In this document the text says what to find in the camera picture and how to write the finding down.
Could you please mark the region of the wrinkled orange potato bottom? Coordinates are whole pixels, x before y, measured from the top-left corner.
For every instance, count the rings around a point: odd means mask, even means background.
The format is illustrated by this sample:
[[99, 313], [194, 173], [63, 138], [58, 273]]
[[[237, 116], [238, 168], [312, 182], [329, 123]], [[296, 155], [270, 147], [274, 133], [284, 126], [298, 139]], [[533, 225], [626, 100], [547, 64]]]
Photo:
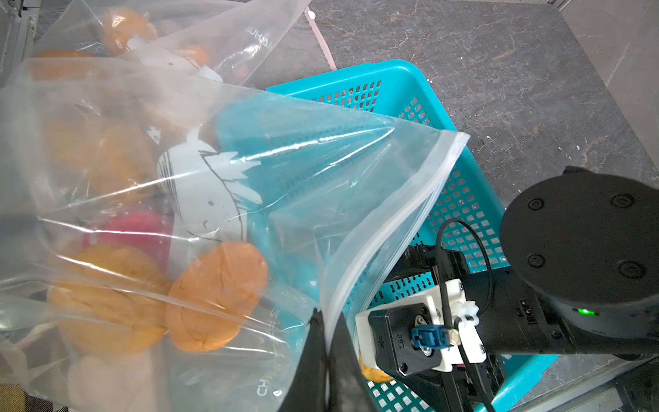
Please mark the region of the wrinkled orange potato bottom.
[[188, 353], [219, 350], [238, 336], [260, 302], [269, 270], [257, 247], [223, 242], [195, 259], [170, 288], [166, 326]]

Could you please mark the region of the teal plastic basket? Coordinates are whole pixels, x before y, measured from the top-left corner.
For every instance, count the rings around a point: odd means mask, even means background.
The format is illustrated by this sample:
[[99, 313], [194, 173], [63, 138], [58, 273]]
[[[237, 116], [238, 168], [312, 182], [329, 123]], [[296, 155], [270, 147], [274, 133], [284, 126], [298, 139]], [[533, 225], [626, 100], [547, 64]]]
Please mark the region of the teal plastic basket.
[[359, 65], [274, 87], [225, 85], [219, 143], [243, 168], [247, 232], [266, 257], [267, 298], [295, 350], [278, 410], [309, 411], [308, 350], [354, 352], [356, 315], [434, 289], [428, 271], [391, 281], [408, 245], [443, 244], [469, 273], [506, 267], [504, 209], [422, 73], [403, 61]]

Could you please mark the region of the clear pink-print zipper bag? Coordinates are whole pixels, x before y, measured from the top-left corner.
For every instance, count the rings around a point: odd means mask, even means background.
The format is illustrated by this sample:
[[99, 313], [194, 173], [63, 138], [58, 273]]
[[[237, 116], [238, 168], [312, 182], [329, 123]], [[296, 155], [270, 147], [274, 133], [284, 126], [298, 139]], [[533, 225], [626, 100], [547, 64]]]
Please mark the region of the clear pink-print zipper bag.
[[319, 29], [319, 26], [317, 25], [316, 22], [317, 15], [309, 7], [305, 9], [304, 14], [305, 14], [305, 18], [307, 19], [307, 22], [310, 25], [310, 28], [312, 29], [312, 32], [314, 33], [314, 36], [316, 37], [317, 42], [319, 43], [321, 51], [324, 54], [324, 58], [329, 65], [329, 68], [332, 71], [337, 70], [336, 62], [331, 54], [331, 50], [326, 40], [324, 39], [324, 36], [322, 35]]

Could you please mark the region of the clear plastic bag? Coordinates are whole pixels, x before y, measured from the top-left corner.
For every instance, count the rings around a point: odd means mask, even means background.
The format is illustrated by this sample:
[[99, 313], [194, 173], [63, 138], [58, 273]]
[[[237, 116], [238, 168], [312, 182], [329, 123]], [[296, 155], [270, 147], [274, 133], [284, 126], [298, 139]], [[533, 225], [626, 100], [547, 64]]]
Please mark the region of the clear plastic bag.
[[254, 245], [219, 143], [229, 85], [122, 59], [88, 58], [84, 78], [38, 81], [26, 61], [1, 90], [1, 381], [74, 411], [275, 411], [295, 350], [267, 287], [238, 336], [188, 353], [169, 336], [132, 355], [68, 343], [48, 302], [86, 233], [127, 209], [173, 218], [173, 283], [223, 242]]
[[[72, 1], [37, 41], [34, 53], [78, 51], [93, 58], [126, 60], [244, 86], [302, 17], [307, 1]], [[155, 41], [133, 38], [130, 51], [113, 56], [103, 43], [101, 20], [108, 10], [143, 15]], [[189, 45], [209, 52], [198, 67], [180, 54]]]

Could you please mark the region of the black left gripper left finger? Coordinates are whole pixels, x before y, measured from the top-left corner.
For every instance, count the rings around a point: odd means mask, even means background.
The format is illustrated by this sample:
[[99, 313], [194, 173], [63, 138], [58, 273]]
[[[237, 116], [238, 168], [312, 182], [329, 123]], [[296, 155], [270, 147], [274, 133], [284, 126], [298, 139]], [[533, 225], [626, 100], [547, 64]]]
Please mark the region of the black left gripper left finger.
[[280, 412], [325, 411], [327, 350], [322, 312], [315, 309], [309, 322], [300, 362]]

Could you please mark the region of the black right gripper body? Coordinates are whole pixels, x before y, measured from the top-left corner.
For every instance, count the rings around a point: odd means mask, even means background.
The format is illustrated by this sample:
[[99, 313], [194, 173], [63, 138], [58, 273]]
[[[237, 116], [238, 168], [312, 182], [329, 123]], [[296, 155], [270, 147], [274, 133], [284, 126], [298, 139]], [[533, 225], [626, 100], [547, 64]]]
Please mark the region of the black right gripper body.
[[[412, 245], [399, 259], [391, 276], [408, 279], [427, 272], [445, 293], [444, 284], [458, 279], [456, 275], [464, 272], [463, 254], [433, 245]], [[442, 303], [448, 304], [446, 295], [442, 296]], [[449, 309], [444, 308], [442, 314], [448, 323], [451, 319]], [[472, 411], [472, 398], [479, 401], [485, 410], [493, 411], [492, 401], [499, 389], [496, 376], [481, 363], [465, 362], [453, 367], [450, 373], [430, 369], [410, 376], [391, 376], [401, 380], [436, 411]]]

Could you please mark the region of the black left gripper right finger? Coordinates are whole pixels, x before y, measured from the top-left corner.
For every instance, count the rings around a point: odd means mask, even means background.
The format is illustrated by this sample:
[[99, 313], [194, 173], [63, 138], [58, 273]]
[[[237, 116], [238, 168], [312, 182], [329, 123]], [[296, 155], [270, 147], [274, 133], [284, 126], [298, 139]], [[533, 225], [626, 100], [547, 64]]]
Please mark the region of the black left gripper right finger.
[[360, 369], [348, 326], [342, 314], [336, 323], [328, 357], [328, 411], [378, 411]]

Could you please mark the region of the smooth brown potato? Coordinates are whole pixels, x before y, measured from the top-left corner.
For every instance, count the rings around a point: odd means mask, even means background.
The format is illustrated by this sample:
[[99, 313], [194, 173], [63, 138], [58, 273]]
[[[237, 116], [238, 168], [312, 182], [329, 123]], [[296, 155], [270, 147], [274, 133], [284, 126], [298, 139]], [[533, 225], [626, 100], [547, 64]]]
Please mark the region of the smooth brown potato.
[[34, 55], [30, 70], [33, 79], [38, 81], [84, 78], [90, 71], [87, 59], [92, 57], [85, 51], [40, 51]]

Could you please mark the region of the pink plush doll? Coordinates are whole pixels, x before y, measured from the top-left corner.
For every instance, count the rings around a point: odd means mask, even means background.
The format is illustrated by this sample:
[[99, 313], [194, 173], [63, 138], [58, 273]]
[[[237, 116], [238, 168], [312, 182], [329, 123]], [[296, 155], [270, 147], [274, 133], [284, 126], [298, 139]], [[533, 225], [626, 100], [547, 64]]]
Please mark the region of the pink plush doll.
[[152, 209], [127, 209], [107, 220], [91, 233], [86, 233], [85, 247], [120, 244], [135, 247], [152, 257], [163, 272], [167, 269], [173, 218]]

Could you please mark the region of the plaid fabric pouch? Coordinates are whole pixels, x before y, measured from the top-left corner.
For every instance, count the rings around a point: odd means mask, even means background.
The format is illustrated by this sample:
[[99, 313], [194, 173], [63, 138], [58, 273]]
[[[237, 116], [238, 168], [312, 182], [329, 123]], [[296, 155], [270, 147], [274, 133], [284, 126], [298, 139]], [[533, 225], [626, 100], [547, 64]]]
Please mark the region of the plaid fabric pouch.
[[19, 385], [0, 386], [1, 412], [68, 412], [66, 406], [27, 394]]

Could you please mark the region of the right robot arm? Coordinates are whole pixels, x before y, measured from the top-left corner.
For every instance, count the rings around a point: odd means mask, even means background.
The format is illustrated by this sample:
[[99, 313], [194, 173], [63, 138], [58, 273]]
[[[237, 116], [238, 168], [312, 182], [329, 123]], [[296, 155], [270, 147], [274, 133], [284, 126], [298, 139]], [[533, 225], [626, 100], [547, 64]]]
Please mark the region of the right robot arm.
[[406, 250], [392, 276], [435, 285], [367, 316], [370, 367], [436, 410], [493, 410], [496, 355], [657, 354], [657, 189], [568, 167], [520, 194], [499, 234], [507, 266], [478, 273], [443, 240]]

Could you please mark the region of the large yellow potato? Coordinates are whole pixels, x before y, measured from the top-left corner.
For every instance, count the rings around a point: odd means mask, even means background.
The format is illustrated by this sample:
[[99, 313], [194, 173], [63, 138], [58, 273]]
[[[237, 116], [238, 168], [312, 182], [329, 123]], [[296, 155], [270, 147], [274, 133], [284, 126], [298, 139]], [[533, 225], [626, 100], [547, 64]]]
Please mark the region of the large yellow potato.
[[132, 355], [159, 343], [167, 333], [170, 281], [147, 253], [128, 245], [99, 244], [83, 249], [69, 270], [75, 280], [55, 283], [48, 302], [64, 316], [63, 338], [84, 353]]

